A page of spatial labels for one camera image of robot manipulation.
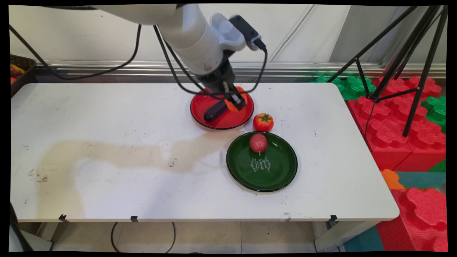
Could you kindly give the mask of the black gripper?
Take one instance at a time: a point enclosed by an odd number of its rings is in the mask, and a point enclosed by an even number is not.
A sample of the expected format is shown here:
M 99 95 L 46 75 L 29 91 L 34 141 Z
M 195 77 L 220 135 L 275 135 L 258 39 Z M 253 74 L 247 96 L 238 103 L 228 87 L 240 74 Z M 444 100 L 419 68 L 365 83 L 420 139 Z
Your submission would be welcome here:
M 247 104 L 247 96 L 244 89 L 236 89 L 234 86 L 235 72 L 229 60 L 224 60 L 214 71 L 197 75 L 197 79 L 202 83 L 204 89 L 201 95 L 209 95 L 221 98 L 227 96 L 225 101 L 218 101 L 204 113 L 206 122 L 214 122 L 224 115 L 227 110 L 241 111 Z

